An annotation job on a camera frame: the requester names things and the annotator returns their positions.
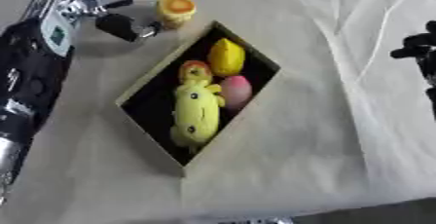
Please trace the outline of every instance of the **white fabric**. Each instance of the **white fabric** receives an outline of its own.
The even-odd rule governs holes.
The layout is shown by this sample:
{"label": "white fabric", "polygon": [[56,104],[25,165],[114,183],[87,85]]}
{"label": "white fabric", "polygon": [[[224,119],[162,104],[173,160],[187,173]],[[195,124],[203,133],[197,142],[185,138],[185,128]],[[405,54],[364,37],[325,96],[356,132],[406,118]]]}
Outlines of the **white fabric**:
{"label": "white fabric", "polygon": [[[195,1],[192,22],[142,46],[84,31],[1,223],[297,215],[435,195],[427,86],[413,60],[389,57],[436,19],[435,0]],[[0,5],[6,26],[25,0]],[[281,70],[181,180],[113,102],[213,19]]]}

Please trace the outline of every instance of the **plush toy eye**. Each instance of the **plush toy eye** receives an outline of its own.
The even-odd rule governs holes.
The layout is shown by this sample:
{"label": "plush toy eye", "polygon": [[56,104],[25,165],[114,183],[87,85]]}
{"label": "plush toy eye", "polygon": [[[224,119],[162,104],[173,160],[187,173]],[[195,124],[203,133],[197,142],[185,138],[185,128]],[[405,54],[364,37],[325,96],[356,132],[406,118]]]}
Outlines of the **plush toy eye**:
{"label": "plush toy eye", "polygon": [[188,127],[188,132],[189,133],[194,133],[196,131],[196,128],[195,127],[193,127],[193,126],[189,126]]}

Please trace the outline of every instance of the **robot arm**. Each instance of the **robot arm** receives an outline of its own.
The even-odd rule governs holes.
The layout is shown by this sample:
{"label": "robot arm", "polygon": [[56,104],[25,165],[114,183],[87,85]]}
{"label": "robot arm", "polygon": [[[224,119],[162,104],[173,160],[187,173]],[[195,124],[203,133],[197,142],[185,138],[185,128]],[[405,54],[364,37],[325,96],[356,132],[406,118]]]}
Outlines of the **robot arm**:
{"label": "robot arm", "polygon": [[424,79],[431,86],[427,95],[433,104],[436,118],[436,21],[429,21],[426,33],[408,36],[403,41],[403,48],[391,52],[394,58],[414,57]]}
{"label": "robot arm", "polygon": [[32,0],[20,21],[0,36],[0,205],[16,180],[33,136],[44,126],[62,89],[81,22],[134,41],[156,35],[153,22],[135,32],[133,20],[107,8],[132,0]]}

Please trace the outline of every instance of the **plush toy face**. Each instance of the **plush toy face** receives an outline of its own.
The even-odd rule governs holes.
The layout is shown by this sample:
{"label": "plush toy face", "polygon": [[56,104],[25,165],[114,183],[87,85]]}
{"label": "plush toy face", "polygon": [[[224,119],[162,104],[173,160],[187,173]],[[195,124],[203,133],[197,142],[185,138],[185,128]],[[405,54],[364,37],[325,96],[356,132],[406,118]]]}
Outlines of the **plush toy face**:
{"label": "plush toy face", "polygon": [[220,92],[221,88],[219,85],[205,87],[205,83],[191,81],[176,91],[175,127],[184,142],[189,142],[186,146],[204,144],[218,131],[219,106],[224,101],[214,93]]}
{"label": "plush toy face", "polygon": [[208,82],[207,85],[212,83],[212,72],[209,66],[198,60],[188,60],[180,67],[179,70],[179,80],[184,84],[188,80],[201,81],[205,80]]}

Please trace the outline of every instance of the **yellow plush toy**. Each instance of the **yellow plush toy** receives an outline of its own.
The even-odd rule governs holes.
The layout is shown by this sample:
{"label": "yellow plush toy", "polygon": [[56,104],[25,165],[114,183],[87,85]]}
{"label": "yellow plush toy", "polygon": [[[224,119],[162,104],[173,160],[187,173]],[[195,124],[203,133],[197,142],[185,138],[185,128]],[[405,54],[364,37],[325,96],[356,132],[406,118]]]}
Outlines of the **yellow plush toy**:
{"label": "yellow plush toy", "polygon": [[195,153],[218,131],[219,107],[225,104],[224,98],[215,94],[219,92],[219,85],[208,86],[206,80],[189,80],[177,88],[171,139],[178,146]]}

